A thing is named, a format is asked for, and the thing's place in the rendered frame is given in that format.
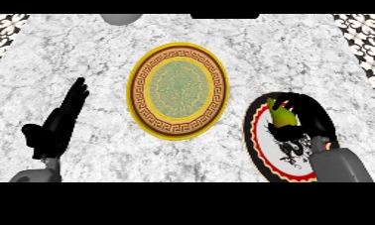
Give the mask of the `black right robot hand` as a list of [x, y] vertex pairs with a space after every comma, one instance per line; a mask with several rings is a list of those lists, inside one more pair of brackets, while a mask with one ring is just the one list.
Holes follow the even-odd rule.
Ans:
[[319, 102], [308, 95], [299, 93], [284, 93], [277, 99], [274, 109], [278, 110], [287, 102], [285, 109], [297, 116], [300, 126], [285, 125], [277, 127], [269, 125], [269, 130], [281, 142], [299, 140], [303, 135], [327, 137], [330, 142], [337, 141], [336, 127]]

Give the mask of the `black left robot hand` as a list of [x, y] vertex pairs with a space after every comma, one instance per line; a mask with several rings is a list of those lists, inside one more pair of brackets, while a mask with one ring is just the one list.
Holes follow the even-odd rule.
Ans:
[[27, 146], [34, 149], [34, 160], [57, 159], [67, 151], [89, 95], [86, 79], [80, 77], [68, 91], [62, 105], [52, 111], [45, 124], [23, 126]]

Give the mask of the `green pear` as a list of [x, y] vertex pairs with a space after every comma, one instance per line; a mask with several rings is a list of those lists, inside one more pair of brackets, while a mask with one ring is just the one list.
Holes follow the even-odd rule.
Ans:
[[274, 125], [281, 128], [287, 125], [297, 125], [297, 119], [294, 114], [281, 106], [275, 108], [277, 101], [272, 98], [268, 98], [268, 104], [271, 108]]

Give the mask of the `black red white plate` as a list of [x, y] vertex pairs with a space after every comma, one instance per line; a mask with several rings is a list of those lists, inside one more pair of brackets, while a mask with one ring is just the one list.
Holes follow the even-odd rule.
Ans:
[[[259, 172], [269, 182], [316, 182], [311, 167], [312, 138], [281, 142], [274, 136], [269, 125], [274, 123], [268, 98], [277, 100], [288, 92], [262, 95], [251, 103], [244, 119], [244, 139], [247, 151]], [[339, 140], [328, 142], [325, 148], [337, 149]]]

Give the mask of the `gold and brown patterned plate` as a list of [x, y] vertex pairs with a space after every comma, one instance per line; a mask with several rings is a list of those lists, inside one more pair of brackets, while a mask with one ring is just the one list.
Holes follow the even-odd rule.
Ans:
[[215, 54], [192, 43], [170, 43], [141, 58], [126, 84], [126, 102], [141, 128], [164, 140], [200, 136], [229, 101], [229, 77]]

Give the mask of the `grey rounded object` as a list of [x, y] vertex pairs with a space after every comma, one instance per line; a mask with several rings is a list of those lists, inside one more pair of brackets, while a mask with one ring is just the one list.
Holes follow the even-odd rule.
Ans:
[[141, 17], [141, 14], [101, 14], [102, 19], [116, 26], [132, 24]]

